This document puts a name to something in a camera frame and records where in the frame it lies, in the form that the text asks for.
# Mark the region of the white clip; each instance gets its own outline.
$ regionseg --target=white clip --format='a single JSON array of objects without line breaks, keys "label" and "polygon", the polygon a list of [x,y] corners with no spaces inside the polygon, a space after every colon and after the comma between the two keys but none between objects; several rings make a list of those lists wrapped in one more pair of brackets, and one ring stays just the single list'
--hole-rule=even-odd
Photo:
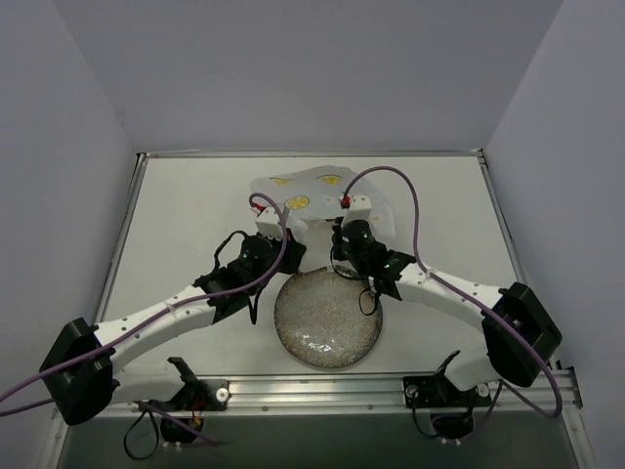
[{"label": "white clip", "polygon": [[174,313],[176,311],[176,307],[171,303],[167,303],[166,301],[163,301],[163,303],[165,304],[165,308],[167,308],[170,313]]},{"label": "white clip", "polygon": [[437,270],[433,269],[433,268],[426,269],[426,271],[425,271],[425,275],[426,275],[425,280],[427,280],[428,278],[432,278],[432,274],[435,274],[436,272],[437,272]]}]

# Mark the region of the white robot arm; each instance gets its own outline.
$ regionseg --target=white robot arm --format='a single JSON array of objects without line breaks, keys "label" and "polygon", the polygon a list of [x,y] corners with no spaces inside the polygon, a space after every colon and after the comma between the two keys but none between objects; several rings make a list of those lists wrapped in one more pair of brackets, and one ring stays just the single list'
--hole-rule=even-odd
[{"label": "white robot arm", "polygon": [[[274,209],[264,209],[256,225],[257,234],[242,233],[245,238],[235,260],[225,267],[216,266],[180,293],[119,320],[89,326],[79,319],[63,328],[40,371],[94,352],[88,360],[43,378],[68,425],[89,420],[112,404],[149,399],[174,401],[173,407],[184,409],[198,395],[204,400],[222,398],[219,393],[209,396],[205,385],[180,358],[153,366],[131,362],[179,335],[213,325],[245,308],[250,310],[252,323],[256,322],[256,306],[249,298],[269,283],[268,271],[278,262],[283,245],[283,231]],[[295,274],[306,247],[290,230],[287,234],[276,271]],[[114,346],[103,354],[98,352],[108,344]]]},{"label": "white robot arm", "polygon": [[546,361],[562,342],[562,335],[529,287],[518,282],[509,288],[478,284],[436,271],[412,255],[387,249],[375,239],[369,226],[369,199],[354,195],[344,202],[347,214],[337,219],[333,227],[334,260],[349,261],[378,295],[431,306],[484,334],[483,345],[454,353],[437,371],[440,391],[446,388],[450,394],[467,392],[501,378],[522,387],[533,383],[540,371],[536,360],[500,324],[485,317],[481,307],[443,283],[479,300],[511,325]]}]

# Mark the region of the gray wall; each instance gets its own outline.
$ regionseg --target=gray wall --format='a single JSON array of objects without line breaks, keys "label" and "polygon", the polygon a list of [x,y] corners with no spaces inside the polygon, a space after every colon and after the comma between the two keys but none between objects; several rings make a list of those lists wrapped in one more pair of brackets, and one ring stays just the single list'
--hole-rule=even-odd
[{"label": "gray wall", "polygon": [[625,457],[625,5],[567,0],[487,147],[523,263],[580,374],[600,467]]},{"label": "gray wall", "polygon": [[[51,2],[0,2],[0,390],[92,318],[133,151]],[[37,384],[0,408],[44,399]],[[35,462],[51,408],[0,419],[0,466]]]},{"label": "gray wall", "polygon": [[481,148],[562,0],[55,0],[137,150]]}]

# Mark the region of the metal edge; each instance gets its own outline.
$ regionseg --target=metal edge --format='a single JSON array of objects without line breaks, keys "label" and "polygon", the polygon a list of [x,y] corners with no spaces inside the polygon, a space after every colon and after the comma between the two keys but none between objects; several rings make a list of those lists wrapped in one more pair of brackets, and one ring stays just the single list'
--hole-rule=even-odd
[{"label": "metal edge", "polygon": [[568,409],[562,413],[562,419],[579,468],[596,469],[597,460],[588,440],[581,413],[576,409]]},{"label": "metal edge", "polygon": [[[484,182],[486,183],[486,187],[488,189],[488,194],[490,195],[492,206],[497,216],[499,229],[501,230],[501,234],[503,235],[504,241],[506,243],[506,248],[508,249],[508,256],[510,257],[510,260],[512,262],[515,276],[520,281],[526,282],[526,276],[521,266],[519,253],[510,233],[510,229],[508,228],[508,223],[506,222],[504,213],[501,209],[501,206],[499,205],[499,201],[497,200],[497,195],[495,194],[495,189],[493,187],[492,180],[490,179],[490,174],[488,172],[488,163],[486,161],[485,155],[483,154],[483,151],[481,152],[481,156],[478,157],[478,162],[481,169],[481,174],[484,177]],[[553,355],[549,359],[549,364],[551,365],[552,369],[558,369],[557,357],[555,355]],[[571,374],[571,379],[573,381],[572,385],[578,396],[578,407],[581,408],[582,397],[574,372],[572,372]],[[588,439],[588,435],[586,434],[583,422],[581,420],[581,412],[579,411],[579,408],[565,410],[562,413],[562,420],[564,421],[566,433],[568,434],[568,438],[570,440],[573,452],[575,454],[575,458],[577,459],[577,463],[579,464],[580,469],[595,469],[597,467],[597,463],[595,462],[595,456],[593,455],[590,440]]]},{"label": "metal edge", "polygon": [[[104,282],[104,288],[101,295],[100,304],[96,312],[95,322],[100,322],[103,319],[104,312],[106,311],[106,307],[108,306],[110,293],[115,283],[117,269],[119,268],[119,261],[124,251],[126,238],[128,237],[128,232],[130,231],[130,224],[135,213],[135,207],[137,206],[139,192],[141,190],[141,185],[144,180],[144,175],[146,173],[147,161],[147,155],[145,153],[140,153],[137,158],[137,164],[135,165],[133,177],[130,181],[130,186],[128,188],[126,211],[124,212],[124,218],[119,229],[119,235],[117,237],[117,242],[115,244],[113,255],[110,261],[110,267],[108,268],[108,273],[106,275],[106,281]],[[54,410],[52,418],[53,422],[48,432],[48,438],[46,439],[44,447],[42,448],[39,456],[39,462],[37,464],[37,467],[39,469],[50,469],[52,467],[58,466],[61,452],[63,450],[64,440],[67,435],[68,427],[56,409]]]},{"label": "metal edge", "polygon": [[124,219],[119,230],[115,250],[113,251],[113,256],[110,260],[110,268],[108,269],[108,274],[106,275],[106,282],[104,283],[100,305],[98,306],[98,311],[96,313],[96,322],[103,320],[104,313],[108,307],[108,300],[110,299],[112,287],[115,284],[119,262],[124,252],[124,246],[126,245],[126,239],[128,237],[128,232],[130,231],[130,225],[133,220],[133,215],[135,214],[135,207],[137,206],[137,200],[139,199],[139,192],[141,191],[144,175],[146,174],[147,162],[147,154],[141,153],[137,160],[135,173],[133,174],[133,178],[130,182],[128,199],[126,202],[126,211],[124,212]]},{"label": "metal edge", "polygon": [[517,248],[515,247],[515,242],[510,233],[510,229],[508,228],[508,223],[506,222],[506,218],[504,217],[504,212],[501,210],[501,205],[499,205],[499,201],[497,200],[497,195],[495,194],[495,188],[492,185],[490,174],[488,173],[488,165],[486,164],[483,156],[478,157],[478,162],[479,169],[481,169],[481,174],[484,177],[484,182],[486,183],[488,195],[490,196],[490,202],[492,203],[492,207],[495,210],[497,223],[499,224],[499,230],[501,231],[501,234],[504,237],[504,242],[506,243],[508,257],[510,257],[513,271],[515,272],[515,276],[518,280],[526,282],[525,273],[521,266],[521,261],[519,260],[519,253],[517,251]]},{"label": "metal edge", "polygon": [[39,460],[35,466],[37,469],[50,469],[51,467],[58,466],[63,450],[63,443],[67,436],[67,429],[68,427],[63,421],[61,414],[55,409],[52,423],[48,430],[48,438],[46,438],[44,442],[39,454]]},{"label": "metal edge", "polygon": [[455,150],[416,150],[416,149],[345,149],[345,150],[235,150],[235,149],[188,149],[178,151],[157,151],[146,154],[149,158],[273,158],[273,157],[423,157],[423,156],[456,156],[476,157],[481,155],[479,149]]},{"label": "metal edge", "polygon": [[[202,380],[225,379],[229,383],[228,410],[211,412],[211,417],[244,415],[314,415],[337,413],[406,413],[401,378],[426,373],[393,373],[362,375],[265,375],[265,376],[199,376]],[[570,370],[556,372],[562,389],[565,409],[577,408],[578,393]],[[541,406],[555,403],[546,378],[539,378],[523,392]],[[460,411],[461,409],[439,409]],[[533,410],[519,401],[508,390],[502,391],[497,411]],[[134,405],[115,405],[104,410],[100,417],[129,417],[136,413]],[[428,412],[431,409],[420,409]],[[188,416],[188,412],[175,412]]]}]

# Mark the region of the yellow circle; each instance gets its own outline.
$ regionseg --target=yellow circle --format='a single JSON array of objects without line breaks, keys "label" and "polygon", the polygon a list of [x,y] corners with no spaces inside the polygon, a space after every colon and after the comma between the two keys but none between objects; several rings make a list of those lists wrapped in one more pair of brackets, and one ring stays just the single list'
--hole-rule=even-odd
[{"label": "yellow circle", "polygon": [[291,210],[299,210],[300,208],[304,208],[309,204],[309,198],[305,195],[296,195],[295,197],[289,198],[284,205],[286,205]]},{"label": "yellow circle", "polygon": [[270,178],[272,181],[274,181],[276,184],[279,184],[281,186],[284,186],[285,184],[288,184],[289,181],[291,181],[290,179],[280,179],[280,178]]},{"label": "yellow circle", "polygon": [[330,186],[334,186],[336,183],[341,181],[343,178],[341,176],[337,176],[336,174],[326,174],[324,176],[319,176],[317,179],[320,179],[324,183],[329,184]]}]

